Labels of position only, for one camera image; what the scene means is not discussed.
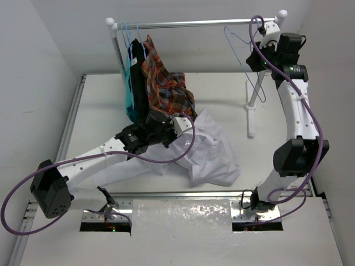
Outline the blue wire hanger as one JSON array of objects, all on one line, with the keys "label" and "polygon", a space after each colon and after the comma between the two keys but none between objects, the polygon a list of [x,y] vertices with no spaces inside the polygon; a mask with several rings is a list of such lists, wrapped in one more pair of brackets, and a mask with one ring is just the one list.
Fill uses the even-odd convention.
[{"label": "blue wire hanger", "polygon": [[237,53],[237,51],[236,51],[236,48],[235,48],[234,45],[232,44],[231,38],[232,38],[232,37],[235,37],[235,38],[237,38],[238,40],[240,40],[242,43],[244,43],[245,45],[247,45],[250,52],[252,52],[252,49],[251,49],[252,43],[251,43],[251,41],[250,41],[250,40],[249,40],[249,41],[244,40],[244,39],[241,38],[239,35],[237,35],[235,32],[231,31],[230,28],[229,28],[228,26],[226,26],[226,25],[224,26],[223,32],[224,32],[225,38],[226,38],[226,40],[227,40],[227,42],[228,42],[228,44],[229,44],[229,46],[230,46],[230,48],[231,48],[231,50],[232,50],[232,52],[233,52],[233,54],[234,54],[236,60],[238,61],[239,65],[240,65],[240,67],[241,67],[241,69],[242,69],[242,72],[243,72],[243,73],[245,74],[245,76],[247,77],[247,82],[252,86],[253,92],[256,93],[256,96],[257,96],[257,98],[260,100],[260,102],[265,103],[266,100],[267,100],[267,97],[266,97],[265,91],[264,91],[264,89],[263,89],[261,83],[258,81],[258,82],[256,83],[256,85],[258,85],[258,86],[259,86],[259,89],[261,89],[261,94],[262,94],[262,96],[260,96],[259,92],[256,90],[256,85],[254,85],[254,84],[251,82],[251,79],[250,79],[250,77],[249,77],[249,75],[248,75],[248,73],[247,73],[247,71],[246,71],[246,69],[245,69],[245,67],[244,67],[244,64],[241,62],[241,59],[240,59],[240,57],[238,56],[238,53]]}]

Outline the white shirt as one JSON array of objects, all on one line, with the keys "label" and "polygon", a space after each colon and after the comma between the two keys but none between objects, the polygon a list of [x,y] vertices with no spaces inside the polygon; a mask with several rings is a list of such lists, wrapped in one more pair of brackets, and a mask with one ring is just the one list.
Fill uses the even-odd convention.
[{"label": "white shirt", "polygon": [[[214,120],[206,108],[202,109],[195,121],[196,136],[191,150],[176,163],[188,170],[191,184],[210,183],[231,186],[241,174],[237,152],[230,144],[221,125]],[[148,147],[142,157],[154,161],[172,161],[181,156],[190,145],[192,131],[175,140],[168,148],[162,144]],[[152,163],[138,158],[116,163],[92,175],[96,186],[127,180],[138,175],[153,172],[166,176],[168,164]]]}]

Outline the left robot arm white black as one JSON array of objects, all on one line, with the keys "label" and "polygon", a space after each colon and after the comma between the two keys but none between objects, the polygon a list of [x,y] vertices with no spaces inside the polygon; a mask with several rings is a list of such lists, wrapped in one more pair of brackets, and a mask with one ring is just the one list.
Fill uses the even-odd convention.
[{"label": "left robot arm white black", "polygon": [[101,185],[92,189],[78,188],[82,181],[117,163],[142,158],[149,146],[169,147],[191,129],[192,124],[186,117],[168,117],[159,111],[150,111],[142,122],[123,128],[107,142],[79,157],[57,163],[43,161],[34,174],[31,194],[48,219],[60,217],[69,209],[100,211],[114,204],[114,200]]}]

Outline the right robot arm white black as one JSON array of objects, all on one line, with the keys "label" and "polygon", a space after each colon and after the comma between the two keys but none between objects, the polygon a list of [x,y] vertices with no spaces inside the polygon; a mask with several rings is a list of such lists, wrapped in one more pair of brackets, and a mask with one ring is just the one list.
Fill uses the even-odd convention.
[{"label": "right robot arm white black", "polygon": [[261,41],[253,42],[253,51],[246,60],[253,72],[271,71],[287,126],[286,142],[273,154],[273,170],[252,192],[253,211],[273,209],[281,203],[283,191],[303,178],[293,193],[297,195],[329,150],[329,142],[310,109],[307,68],[298,63],[306,40],[304,35],[294,33],[265,33]]}]

